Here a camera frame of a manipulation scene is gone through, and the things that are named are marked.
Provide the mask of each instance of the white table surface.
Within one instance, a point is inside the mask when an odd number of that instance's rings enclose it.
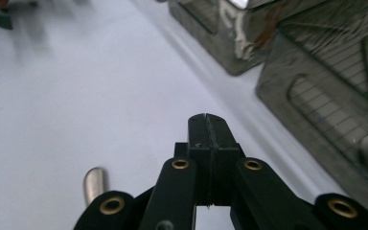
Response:
[[[226,120],[246,155],[313,202],[343,193],[253,92],[261,67],[228,76],[151,0],[11,1],[0,29],[0,229],[72,229],[93,167],[138,196],[154,185],[187,120]],[[228,208],[196,229],[233,229]]]

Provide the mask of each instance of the brass grommet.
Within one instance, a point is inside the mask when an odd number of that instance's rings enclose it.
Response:
[[[357,209],[342,199],[331,199],[328,201],[328,206],[344,218],[353,219],[357,217]]]
[[[174,160],[172,162],[172,167],[177,169],[177,170],[184,170],[187,169],[190,166],[190,162],[188,162],[187,160]]]
[[[255,160],[248,160],[244,162],[244,166],[249,169],[249,170],[253,170],[253,171],[258,171],[262,169],[262,164],[255,161]]]
[[[121,212],[125,207],[125,200],[120,196],[114,196],[103,201],[100,211],[104,215],[113,215]]]

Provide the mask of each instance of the white countertop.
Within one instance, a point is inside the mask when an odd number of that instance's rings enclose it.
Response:
[[[97,166],[110,189],[138,196],[186,142],[188,118],[205,112],[303,199],[342,193],[255,96],[261,67],[228,76],[167,4],[10,8],[14,30],[0,29],[0,229],[72,229]],[[197,212],[197,229],[233,229],[228,208]]]

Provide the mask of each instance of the black clamp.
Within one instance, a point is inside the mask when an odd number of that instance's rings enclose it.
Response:
[[[368,211],[337,194],[311,205],[298,198],[266,162],[245,157],[225,120],[189,119],[188,143],[176,143],[156,185],[133,198],[99,195],[75,230],[190,230],[196,206],[230,206],[236,230],[367,229]]]

